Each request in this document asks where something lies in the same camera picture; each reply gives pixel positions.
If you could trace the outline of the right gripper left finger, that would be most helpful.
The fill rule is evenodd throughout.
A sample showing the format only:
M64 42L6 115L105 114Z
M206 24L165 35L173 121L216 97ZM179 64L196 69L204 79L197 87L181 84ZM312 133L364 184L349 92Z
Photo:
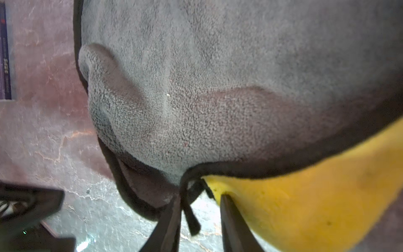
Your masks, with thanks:
M181 232L181 199L173 198L140 252L178 252Z

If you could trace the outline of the yellow grey dishcloth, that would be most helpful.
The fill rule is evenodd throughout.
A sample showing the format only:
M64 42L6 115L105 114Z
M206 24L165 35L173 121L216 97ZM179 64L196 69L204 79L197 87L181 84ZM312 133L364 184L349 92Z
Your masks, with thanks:
M282 252L403 249L402 1L75 1L76 66L124 201L228 194Z

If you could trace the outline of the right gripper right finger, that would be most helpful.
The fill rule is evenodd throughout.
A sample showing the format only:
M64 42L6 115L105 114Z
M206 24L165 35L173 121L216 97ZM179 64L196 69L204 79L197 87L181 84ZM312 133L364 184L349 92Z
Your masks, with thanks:
M225 252L264 252L228 194L220 198L220 214Z

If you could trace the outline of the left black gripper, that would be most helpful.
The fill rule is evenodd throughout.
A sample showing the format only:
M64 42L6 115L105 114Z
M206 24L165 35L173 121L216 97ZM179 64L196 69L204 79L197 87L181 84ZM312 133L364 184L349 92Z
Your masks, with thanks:
M59 237L44 223L64 199L60 189L1 182L1 251L74 252L75 237Z

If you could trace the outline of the purple book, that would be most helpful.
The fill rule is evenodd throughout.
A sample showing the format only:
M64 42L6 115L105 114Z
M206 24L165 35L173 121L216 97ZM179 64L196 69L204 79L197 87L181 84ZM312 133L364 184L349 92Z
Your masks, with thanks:
M6 5L1 1L1 100L12 100L6 21Z

